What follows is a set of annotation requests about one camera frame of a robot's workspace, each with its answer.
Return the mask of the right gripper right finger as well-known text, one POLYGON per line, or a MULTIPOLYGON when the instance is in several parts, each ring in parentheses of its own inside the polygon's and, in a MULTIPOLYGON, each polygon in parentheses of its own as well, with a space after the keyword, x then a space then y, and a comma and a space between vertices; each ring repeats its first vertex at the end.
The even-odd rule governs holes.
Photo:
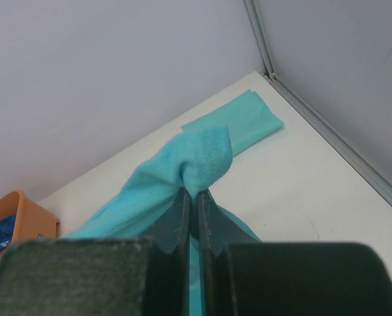
POLYGON ((392 315, 392 281, 372 248, 261 242, 209 191, 197 216, 204 315, 392 315))

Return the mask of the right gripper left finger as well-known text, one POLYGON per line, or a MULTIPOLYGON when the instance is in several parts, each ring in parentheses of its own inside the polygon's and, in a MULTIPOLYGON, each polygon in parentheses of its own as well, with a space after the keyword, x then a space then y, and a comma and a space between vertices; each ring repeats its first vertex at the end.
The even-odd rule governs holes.
POLYGON ((134 238, 30 240, 0 259, 0 315, 188 315, 190 196, 134 238))

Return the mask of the light blue t shirt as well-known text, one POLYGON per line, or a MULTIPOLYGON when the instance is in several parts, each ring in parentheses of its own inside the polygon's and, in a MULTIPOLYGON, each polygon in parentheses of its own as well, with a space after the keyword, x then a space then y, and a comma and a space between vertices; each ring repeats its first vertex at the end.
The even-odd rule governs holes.
MULTIPOLYGON (((188 315, 204 315, 197 198, 202 192, 209 191, 209 187, 228 171, 232 160, 231 141, 226 127, 180 133, 151 159, 139 165, 114 198, 80 228, 59 240, 137 237, 170 208, 179 190, 186 190, 191 202, 188 315)), ((228 210, 220 209, 245 232, 258 239, 247 224, 228 210)))

